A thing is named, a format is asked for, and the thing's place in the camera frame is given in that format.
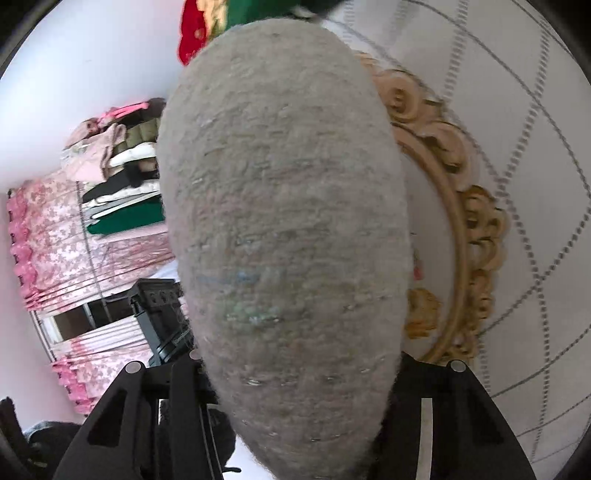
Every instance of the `gold mirror frame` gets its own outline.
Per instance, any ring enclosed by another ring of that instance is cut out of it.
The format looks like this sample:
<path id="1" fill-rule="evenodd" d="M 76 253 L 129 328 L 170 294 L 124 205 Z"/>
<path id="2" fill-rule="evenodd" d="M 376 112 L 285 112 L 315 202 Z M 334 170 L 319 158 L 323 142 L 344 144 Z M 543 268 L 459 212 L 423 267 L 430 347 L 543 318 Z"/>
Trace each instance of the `gold mirror frame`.
<path id="1" fill-rule="evenodd" d="M 475 152 L 466 134 L 443 117 L 443 103 L 407 72 L 381 70 L 366 54 L 359 54 L 370 71 L 383 101 L 392 133 L 402 152 L 426 173 L 437 190 L 453 232 L 455 252 L 454 288 L 449 313 L 441 334 L 423 362 L 445 363 L 450 359 L 470 362 L 478 352 L 476 335 L 493 306 L 493 275 L 504 260 L 502 236 L 507 228 L 506 214 L 495 207 L 494 197 L 484 188 L 470 183 Z M 409 291 L 409 300 L 424 297 L 423 288 Z M 428 336 L 436 328 L 435 306 L 409 301 L 406 332 L 410 338 Z"/>

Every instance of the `pink floral curtain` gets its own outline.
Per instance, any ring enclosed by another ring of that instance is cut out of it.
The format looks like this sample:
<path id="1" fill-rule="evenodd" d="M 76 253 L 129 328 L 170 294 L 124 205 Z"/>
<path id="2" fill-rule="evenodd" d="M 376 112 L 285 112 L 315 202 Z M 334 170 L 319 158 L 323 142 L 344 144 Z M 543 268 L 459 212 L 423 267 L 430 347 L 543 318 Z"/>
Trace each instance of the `pink floral curtain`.
<path id="1" fill-rule="evenodd" d="M 166 233 L 99 244 L 83 230 L 77 184 L 61 170 L 13 190 L 8 210 L 28 310 L 65 312 L 126 290 L 174 258 Z"/>
<path id="2" fill-rule="evenodd" d="M 152 352 L 134 317 L 113 322 L 53 347 L 58 375 L 78 413 L 88 415 L 126 364 L 148 365 Z"/>

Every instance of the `red cloth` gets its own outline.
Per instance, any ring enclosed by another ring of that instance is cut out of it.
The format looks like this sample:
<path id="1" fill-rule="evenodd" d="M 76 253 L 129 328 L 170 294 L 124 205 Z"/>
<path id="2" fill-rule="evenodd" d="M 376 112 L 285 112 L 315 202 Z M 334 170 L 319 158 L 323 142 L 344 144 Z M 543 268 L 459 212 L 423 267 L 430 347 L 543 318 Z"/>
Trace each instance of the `red cloth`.
<path id="1" fill-rule="evenodd" d="M 197 0 L 186 0 L 181 18 L 181 40 L 178 44 L 178 59 L 188 65 L 191 59 L 207 43 L 205 16 L 197 8 Z"/>

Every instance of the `gray felt object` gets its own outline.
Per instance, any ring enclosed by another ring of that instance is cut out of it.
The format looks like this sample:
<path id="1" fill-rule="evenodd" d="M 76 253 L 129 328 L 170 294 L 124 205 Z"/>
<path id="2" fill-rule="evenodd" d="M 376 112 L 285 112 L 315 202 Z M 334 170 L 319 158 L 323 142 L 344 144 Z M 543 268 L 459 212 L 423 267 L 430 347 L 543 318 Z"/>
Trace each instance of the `gray felt object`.
<path id="1" fill-rule="evenodd" d="M 207 371 L 280 480 L 351 478 L 395 378 L 411 269 L 384 106 L 332 33 L 265 20 L 185 69 L 157 146 Z"/>

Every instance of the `stacked clothes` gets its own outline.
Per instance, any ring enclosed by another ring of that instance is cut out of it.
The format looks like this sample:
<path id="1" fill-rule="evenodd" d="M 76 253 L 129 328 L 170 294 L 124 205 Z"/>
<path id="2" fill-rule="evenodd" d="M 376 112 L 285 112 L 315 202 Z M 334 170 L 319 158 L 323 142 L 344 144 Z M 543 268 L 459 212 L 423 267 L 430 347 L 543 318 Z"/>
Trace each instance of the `stacked clothes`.
<path id="1" fill-rule="evenodd" d="M 112 108 L 66 141 L 61 167 L 83 186 L 85 227 L 101 243 L 167 231 L 155 149 L 164 105 L 154 98 Z"/>

